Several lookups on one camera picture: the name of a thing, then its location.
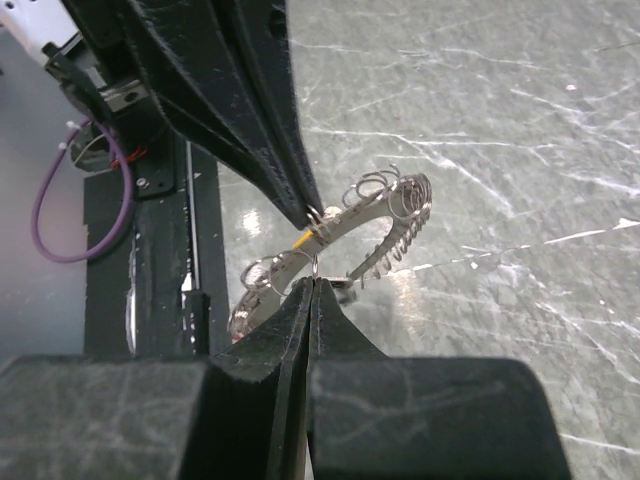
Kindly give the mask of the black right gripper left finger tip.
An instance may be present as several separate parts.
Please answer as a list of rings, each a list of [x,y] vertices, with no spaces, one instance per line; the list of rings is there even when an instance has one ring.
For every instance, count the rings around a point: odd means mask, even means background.
[[[310,278],[214,357],[24,356],[1,371],[5,479],[301,479]]]

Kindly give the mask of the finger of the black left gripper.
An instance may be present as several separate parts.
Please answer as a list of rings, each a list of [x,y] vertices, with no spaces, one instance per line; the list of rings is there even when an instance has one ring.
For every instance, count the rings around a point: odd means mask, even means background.
[[[168,123],[258,188],[294,225],[309,224],[278,156],[234,24],[235,1],[122,1],[142,81]]]
[[[284,1],[235,1],[234,24],[257,90],[266,123],[273,133],[278,156],[297,191],[305,213],[323,212],[302,142],[298,122],[293,70]]]

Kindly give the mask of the black head key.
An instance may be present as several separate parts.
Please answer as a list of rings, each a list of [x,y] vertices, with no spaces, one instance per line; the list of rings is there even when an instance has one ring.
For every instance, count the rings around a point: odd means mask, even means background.
[[[311,257],[311,275],[314,280],[320,278],[319,275],[319,259],[317,255]],[[349,305],[357,300],[357,294],[354,288],[354,280],[348,276],[342,277],[324,277],[336,294],[339,304]]]

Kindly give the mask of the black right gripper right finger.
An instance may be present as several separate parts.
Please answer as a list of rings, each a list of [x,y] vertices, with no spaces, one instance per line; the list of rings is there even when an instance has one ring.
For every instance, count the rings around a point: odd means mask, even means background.
[[[391,357],[327,280],[309,312],[308,438],[318,479],[568,479],[541,382],[504,357]]]

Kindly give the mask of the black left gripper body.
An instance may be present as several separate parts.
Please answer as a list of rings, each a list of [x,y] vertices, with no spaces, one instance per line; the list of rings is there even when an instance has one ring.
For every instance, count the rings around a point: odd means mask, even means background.
[[[148,146],[167,128],[126,43],[116,1],[64,1],[74,32],[42,48],[45,70],[83,115],[118,136],[124,148]]]

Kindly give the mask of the metal disc keyring with rings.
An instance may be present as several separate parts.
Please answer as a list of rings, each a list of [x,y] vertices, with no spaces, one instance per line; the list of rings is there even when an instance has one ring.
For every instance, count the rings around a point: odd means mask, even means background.
[[[339,206],[308,215],[315,242],[261,257],[244,269],[240,282],[245,292],[227,323],[231,340],[246,337],[278,310],[288,288],[305,268],[311,269],[313,255],[320,260],[321,254],[372,221],[385,220],[389,228],[375,246],[364,250],[358,264],[347,265],[342,276],[353,279],[354,288],[364,288],[367,280],[389,273],[430,219],[432,199],[432,185],[424,173],[403,174],[391,164],[363,174],[344,192]]]

